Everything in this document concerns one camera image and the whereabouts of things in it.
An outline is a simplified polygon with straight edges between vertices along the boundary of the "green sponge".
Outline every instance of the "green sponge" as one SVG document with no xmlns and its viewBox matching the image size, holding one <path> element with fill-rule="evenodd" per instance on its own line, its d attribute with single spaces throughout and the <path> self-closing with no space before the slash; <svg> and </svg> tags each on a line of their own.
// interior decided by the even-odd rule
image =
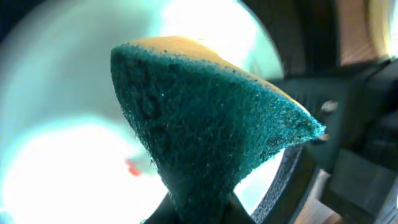
<svg viewBox="0 0 398 224">
<path fill-rule="evenodd" d="M 116 96 L 184 223 L 217 223 L 240 180 L 325 127 L 242 72 L 123 44 L 111 52 Z"/>
</svg>

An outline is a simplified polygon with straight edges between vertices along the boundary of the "white bowl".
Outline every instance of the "white bowl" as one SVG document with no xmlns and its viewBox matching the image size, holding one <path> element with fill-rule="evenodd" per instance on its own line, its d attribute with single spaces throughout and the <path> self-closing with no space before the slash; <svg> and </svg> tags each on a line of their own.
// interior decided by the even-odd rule
<svg viewBox="0 0 398 224">
<path fill-rule="evenodd" d="M 234 1 L 47 2 L 1 47 L 0 213 L 17 224 L 138 223 L 167 189 L 119 109 L 110 51 L 130 40 L 185 35 L 263 78 L 281 78 L 277 52 Z M 143 160 L 133 177 L 124 160 Z M 235 189 L 252 213 L 282 152 Z"/>
</svg>

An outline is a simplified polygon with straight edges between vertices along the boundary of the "glossy white surface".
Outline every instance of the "glossy white surface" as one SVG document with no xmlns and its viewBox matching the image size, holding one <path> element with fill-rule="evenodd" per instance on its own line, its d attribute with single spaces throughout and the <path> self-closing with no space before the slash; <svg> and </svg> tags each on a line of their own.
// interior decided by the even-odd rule
<svg viewBox="0 0 398 224">
<path fill-rule="evenodd" d="M 205 38 L 231 63 L 282 77 L 272 43 L 232 1 L 44 4 L 0 49 L 0 205 L 17 224 L 138 223 L 157 208 L 167 189 L 120 112 L 109 68 L 114 46 L 157 35 Z M 129 175 L 127 157 L 147 161 L 144 175 Z M 236 187 L 249 213 L 281 159 Z"/>
</svg>

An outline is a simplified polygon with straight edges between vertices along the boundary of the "red mark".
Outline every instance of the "red mark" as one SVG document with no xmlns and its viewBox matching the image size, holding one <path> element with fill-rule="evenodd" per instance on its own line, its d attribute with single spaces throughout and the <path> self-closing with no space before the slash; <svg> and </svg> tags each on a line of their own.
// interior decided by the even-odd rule
<svg viewBox="0 0 398 224">
<path fill-rule="evenodd" d="M 133 175 L 134 177 L 139 177 L 141 175 L 141 172 L 137 170 L 133 162 L 131 162 L 130 160 L 126 160 L 126 164 L 127 166 L 129 166 L 129 172 L 131 175 Z"/>
</svg>

